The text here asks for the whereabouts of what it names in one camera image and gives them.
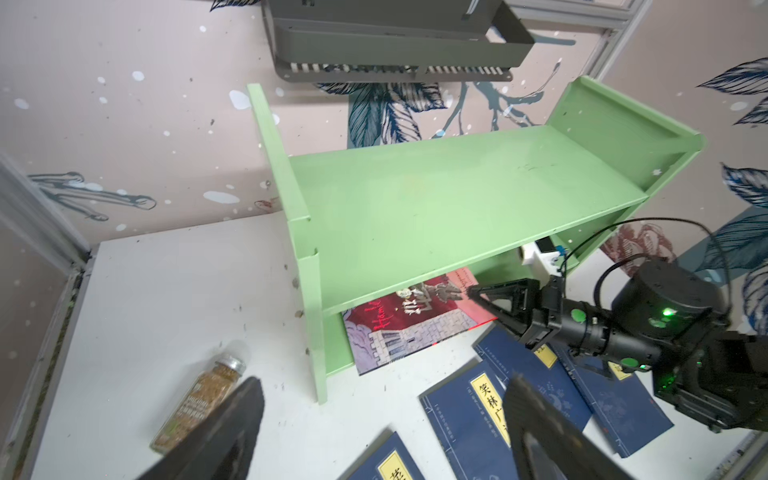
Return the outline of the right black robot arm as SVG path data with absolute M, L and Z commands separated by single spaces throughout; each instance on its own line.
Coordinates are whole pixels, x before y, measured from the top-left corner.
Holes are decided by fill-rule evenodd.
M 566 296 L 568 265 L 546 285 L 523 278 L 476 285 L 469 297 L 530 350 L 557 343 L 574 355 L 649 372 L 654 395 L 714 432 L 767 429 L 767 339 L 731 330 L 733 292 L 721 292 L 674 262 L 647 253 L 615 297 L 601 304 L 607 277 L 590 303 Z

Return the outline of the red pink Hamlet book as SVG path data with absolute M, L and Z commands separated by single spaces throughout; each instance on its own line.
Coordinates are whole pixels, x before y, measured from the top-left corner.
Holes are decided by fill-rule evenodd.
M 467 295 L 467 268 L 405 287 L 343 313 L 355 368 L 367 374 L 496 319 Z

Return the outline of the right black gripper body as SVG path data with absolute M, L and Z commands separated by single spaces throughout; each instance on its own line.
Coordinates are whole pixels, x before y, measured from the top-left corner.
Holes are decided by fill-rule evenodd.
M 600 318 L 594 305 L 565 296 L 566 282 L 550 276 L 543 285 L 524 278 L 515 282 L 516 305 L 523 330 L 519 342 L 530 350 L 559 343 L 584 354 L 600 351 Z

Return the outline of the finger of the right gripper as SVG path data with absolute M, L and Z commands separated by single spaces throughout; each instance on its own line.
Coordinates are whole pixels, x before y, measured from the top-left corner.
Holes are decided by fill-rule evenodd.
M 502 327 L 514 336 L 522 336 L 528 328 L 526 311 L 518 308 L 512 300 L 489 301 L 480 296 L 474 299 L 474 303 L 492 315 Z
M 509 300 L 514 303 L 518 300 L 524 300 L 527 292 L 528 280 L 519 279 L 493 285 L 475 285 L 467 290 L 467 295 L 476 303 L 481 300 L 487 302 Z

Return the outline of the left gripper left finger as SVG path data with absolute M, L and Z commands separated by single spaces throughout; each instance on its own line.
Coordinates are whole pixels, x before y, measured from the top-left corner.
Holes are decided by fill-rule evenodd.
M 245 479 L 264 415 L 262 382 L 245 379 L 140 480 Z

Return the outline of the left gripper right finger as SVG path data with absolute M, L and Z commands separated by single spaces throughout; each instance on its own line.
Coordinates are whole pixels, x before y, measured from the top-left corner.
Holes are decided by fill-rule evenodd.
M 507 384 L 503 413 L 520 479 L 632 478 L 520 375 Z

